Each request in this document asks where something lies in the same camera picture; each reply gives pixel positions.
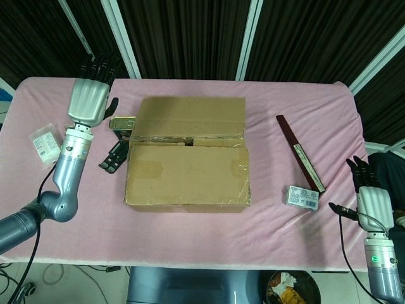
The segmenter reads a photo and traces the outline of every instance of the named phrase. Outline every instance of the black curtain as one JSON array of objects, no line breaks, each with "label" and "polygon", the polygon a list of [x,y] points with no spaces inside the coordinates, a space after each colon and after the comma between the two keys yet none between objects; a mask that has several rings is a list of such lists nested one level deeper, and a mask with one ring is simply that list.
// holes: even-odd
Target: black curtain
[{"label": "black curtain", "polygon": [[0,1],[0,76],[76,77],[86,51],[57,1]]},{"label": "black curtain", "polygon": [[143,78],[235,80],[250,0],[119,0]]},{"label": "black curtain", "polygon": [[404,24],[404,0],[265,0],[245,80],[349,86]]},{"label": "black curtain", "polygon": [[354,98],[366,141],[392,145],[405,138],[405,49]]},{"label": "black curtain", "polygon": [[[114,59],[122,58],[100,0],[68,0],[67,3],[92,52],[96,56],[113,53]],[[116,77],[129,78],[123,63]]]}]

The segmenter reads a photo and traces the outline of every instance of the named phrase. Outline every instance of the small cardboard box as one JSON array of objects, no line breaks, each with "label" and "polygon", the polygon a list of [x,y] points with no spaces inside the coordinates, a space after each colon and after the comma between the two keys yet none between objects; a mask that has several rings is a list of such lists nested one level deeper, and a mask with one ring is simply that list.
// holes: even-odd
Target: small cardboard box
[{"label": "small cardboard box", "polygon": [[150,97],[132,131],[125,203],[146,212],[250,205],[242,98]]}]

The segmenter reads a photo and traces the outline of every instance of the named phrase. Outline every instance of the robotic arm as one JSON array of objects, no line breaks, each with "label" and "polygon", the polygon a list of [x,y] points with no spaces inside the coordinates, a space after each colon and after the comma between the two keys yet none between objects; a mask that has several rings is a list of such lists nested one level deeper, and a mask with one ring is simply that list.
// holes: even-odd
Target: robotic arm
[{"label": "robotic arm", "polygon": [[358,220],[367,232],[364,249],[371,293],[391,304],[404,304],[399,280],[394,244],[388,238],[394,226],[391,200],[388,192],[380,188],[369,165],[354,157],[347,160],[353,174],[358,208],[354,210],[329,203],[331,209],[341,217]]},{"label": "robotic arm", "polygon": [[94,62],[91,58],[91,55],[87,58],[80,78],[73,85],[68,115],[75,128],[66,131],[53,175],[59,192],[46,191],[39,201],[34,199],[0,221],[0,255],[31,238],[44,219],[67,222],[77,212],[78,185],[93,140],[91,128],[111,116],[118,106],[118,98],[114,98],[106,110],[119,62],[108,70],[109,58],[104,62],[103,57]]}]

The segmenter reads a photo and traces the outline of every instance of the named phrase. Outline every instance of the pink tablecloth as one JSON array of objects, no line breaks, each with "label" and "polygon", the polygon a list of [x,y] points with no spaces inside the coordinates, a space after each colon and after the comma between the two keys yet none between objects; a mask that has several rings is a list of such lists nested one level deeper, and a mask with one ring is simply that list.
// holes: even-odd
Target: pink tablecloth
[{"label": "pink tablecloth", "polygon": [[[0,217],[35,197],[49,168],[30,139],[52,122],[61,135],[74,79],[30,78],[16,91],[0,132]],[[140,213],[123,203],[126,163],[110,175],[100,163],[116,143],[108,122],[93,129],[75,218],[47,220],[38,262],[233,269],[346,269],[338,217],[328,202],[356,205],[345,159],[366,157],[361,120],[343,84],[118,79],[116,116],[136,115],[151,95],[242,96],[246,98],[246,143],[252,206],[240,214]],[[327,191],[317,212],[284,205],[286,186],[308,184],[275,116],[284,114]],[[44,190],[52,188],[48,181]],[[344,220],[348,257],[365,270],[364,234]],[[34,239],[10,250],[5,261],[28,260]]]}]

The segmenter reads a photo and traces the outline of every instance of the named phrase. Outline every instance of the cardboard box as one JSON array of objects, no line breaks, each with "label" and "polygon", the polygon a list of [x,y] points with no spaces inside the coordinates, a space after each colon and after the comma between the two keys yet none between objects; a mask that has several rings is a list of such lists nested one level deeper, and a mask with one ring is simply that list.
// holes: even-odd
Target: cardboard box
[{"label": "cardboard box", "polygon": [[147,212],[250,205],[241,98],[150,97],[132,131],[125,202]]}]

